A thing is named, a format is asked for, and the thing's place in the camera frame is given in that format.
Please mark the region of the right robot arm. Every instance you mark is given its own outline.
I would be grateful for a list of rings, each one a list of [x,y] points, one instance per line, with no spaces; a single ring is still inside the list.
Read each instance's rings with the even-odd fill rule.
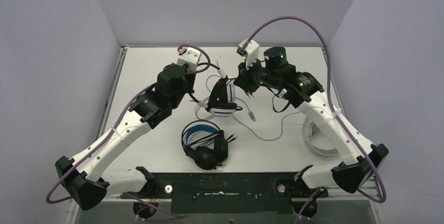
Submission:
[[[338,164],[308,165],[300,171],[294,188],[301,196],[327,186],[356,193],[389,154],[384,144],[375,144],[358,134],[341,110],[329,104],[326,90],[312,74],[298,71],[288,63],[284,47],[265,50],[264,62],[242,61],[234,84],[248,95],[259,87],[276,90],[279,97],[313,122],[338,151]]]

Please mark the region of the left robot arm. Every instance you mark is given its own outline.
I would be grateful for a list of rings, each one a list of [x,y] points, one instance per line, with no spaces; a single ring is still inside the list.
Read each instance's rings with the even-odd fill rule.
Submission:
[[[143,166],[108,174],[105,170],[138,138],[171,116],[184,95],[192,92],[194,81],[190,64],[165,66],[157,81],[130,101],[112,128],[82,152],[56,161],[60,184],[82,210],[94,208],[109,195],[153,193],[155,182]]]

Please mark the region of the grey white headphones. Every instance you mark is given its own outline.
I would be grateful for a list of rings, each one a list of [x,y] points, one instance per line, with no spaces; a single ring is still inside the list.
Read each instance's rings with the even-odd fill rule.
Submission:
[[[304,143],[315,153],[324,157],[338,156],[339,152],[327,139],[324,133],[308,117],[305,118],[302,128]]]

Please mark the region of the black headphones with blue band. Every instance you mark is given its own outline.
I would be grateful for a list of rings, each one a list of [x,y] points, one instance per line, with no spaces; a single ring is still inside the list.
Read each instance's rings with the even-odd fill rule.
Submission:
[[[188,123],[181,132],[181,145],[185,155],[202,170],[215,170],[228,159],[229,139],[208,120]]]

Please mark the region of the white and black headphones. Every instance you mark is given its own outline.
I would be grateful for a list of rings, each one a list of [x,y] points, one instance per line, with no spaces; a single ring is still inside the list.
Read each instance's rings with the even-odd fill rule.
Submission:
[[[199,63],[197,66],[201,65],[214,67],[220,78],[213,86],[206,102],[198,100],[193,94],[189,94],[192,101],[196,102],[198,107],[205,109],[214,117],[230,117],[235,112],[242,111],[243,108],[235,102],[235,78],[229,77],[218,65]]]

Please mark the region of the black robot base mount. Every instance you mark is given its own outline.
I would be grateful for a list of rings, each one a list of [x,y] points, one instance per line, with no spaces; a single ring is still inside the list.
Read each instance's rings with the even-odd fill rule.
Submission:
[[[175,214],[291,214],[293,200],[314,189],[295,180],[295,172],[154,173],[134,195],[165,200]]]

